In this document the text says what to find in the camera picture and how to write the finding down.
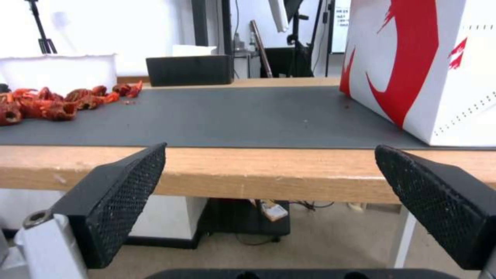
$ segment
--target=textured gripper pad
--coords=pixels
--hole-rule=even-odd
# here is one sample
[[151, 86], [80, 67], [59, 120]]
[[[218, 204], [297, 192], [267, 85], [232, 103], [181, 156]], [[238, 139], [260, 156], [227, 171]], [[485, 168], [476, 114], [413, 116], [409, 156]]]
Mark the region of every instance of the textured gripper pad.
[[69, 218], [87, 268], [104, 268], [126, 241], [165, 165], [165, 143], [94, 168], [52, 207]]
[[461, 168], [388, 146], [379, 145], [375, 159], [401, 203], [457, 264], [482, 269], [496, 242], [496, 192]]

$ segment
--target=metal screw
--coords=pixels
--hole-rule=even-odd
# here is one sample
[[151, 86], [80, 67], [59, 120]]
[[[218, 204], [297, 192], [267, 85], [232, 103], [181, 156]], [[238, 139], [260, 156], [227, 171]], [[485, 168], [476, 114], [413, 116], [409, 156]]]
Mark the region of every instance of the metal screw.
[[53, 217], [54, 215], [49, 210], [40, 210], [27, 216], [26, 219], [24, 219], [22, 226], [25, 229], [29, 229], [39, 224], [43, 224], [44, 222], [53, 219]]

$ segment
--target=wooden table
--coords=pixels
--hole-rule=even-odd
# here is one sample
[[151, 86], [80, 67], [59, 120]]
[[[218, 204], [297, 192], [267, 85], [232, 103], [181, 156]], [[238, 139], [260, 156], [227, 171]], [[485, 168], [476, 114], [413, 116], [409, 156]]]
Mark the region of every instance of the wooden table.
[[[332, 78], [236, 80], [217, 87], [337, 85]], [[138, 147], [0, 146], [0, 187], [63, 190]], [[496, 151], [412, 151], [462, 167], [496, 188]], [[156, 194], [397, 204], [373, 150], [167, 148]]]

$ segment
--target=whiteboard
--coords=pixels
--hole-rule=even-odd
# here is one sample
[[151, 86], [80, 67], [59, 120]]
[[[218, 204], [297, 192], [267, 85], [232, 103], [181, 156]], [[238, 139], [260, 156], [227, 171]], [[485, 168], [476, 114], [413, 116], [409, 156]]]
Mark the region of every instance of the whiteboard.
[[334, 0], [331, 53], [343, 53], [346, 50], [350, 5], [351, 0]]

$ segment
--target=white container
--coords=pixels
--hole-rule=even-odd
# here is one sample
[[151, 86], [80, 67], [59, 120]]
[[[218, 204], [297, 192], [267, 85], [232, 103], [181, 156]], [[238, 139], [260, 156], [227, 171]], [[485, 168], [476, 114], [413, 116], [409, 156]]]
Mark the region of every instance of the white container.
[[352, 0], [340, 89], [430, 145], [496, 146], [494, 0]]
[[115, 54], [0, 58], [0, 82], [12, 90], [47, 86], [62, 96], [78, 88], [112, 88], [117, 83]]

